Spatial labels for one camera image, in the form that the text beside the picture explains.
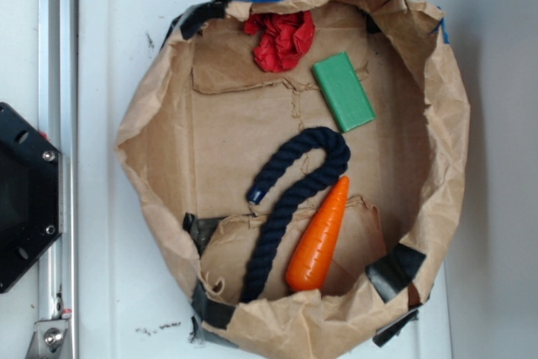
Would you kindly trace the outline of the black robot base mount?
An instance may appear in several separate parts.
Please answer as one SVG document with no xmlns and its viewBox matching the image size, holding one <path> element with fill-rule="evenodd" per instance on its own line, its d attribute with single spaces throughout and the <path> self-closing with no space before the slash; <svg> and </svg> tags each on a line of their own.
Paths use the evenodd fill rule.
<svg viewBox="0 0 538 359">
<path fill-rule="evenodd" d="M 60 236 L 61 153 L 1 103 L 1 292 Z"/>
</svg>

